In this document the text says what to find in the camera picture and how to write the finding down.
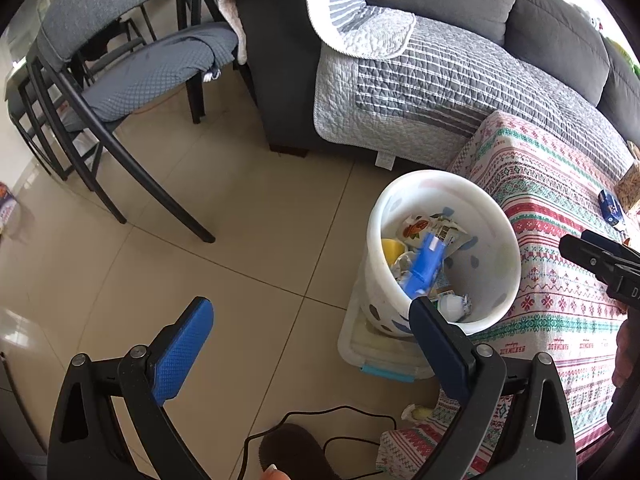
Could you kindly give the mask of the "person's hand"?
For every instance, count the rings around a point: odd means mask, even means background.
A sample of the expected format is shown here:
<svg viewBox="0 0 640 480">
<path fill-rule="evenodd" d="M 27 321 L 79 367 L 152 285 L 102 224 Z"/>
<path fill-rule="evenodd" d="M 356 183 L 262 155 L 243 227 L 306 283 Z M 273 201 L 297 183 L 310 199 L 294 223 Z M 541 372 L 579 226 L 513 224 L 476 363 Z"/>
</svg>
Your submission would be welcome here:
<svg viewBox="0 0 640 480">
<path fill-rule="evenodd" d="M 634 370 L 634 359 L 630 355 L 630 329 L 629 320 L 625 320 L 620 326 L 616 336 L 615 368 L 612 382 L 616 388 L 622 388 Z"/>
</svg>

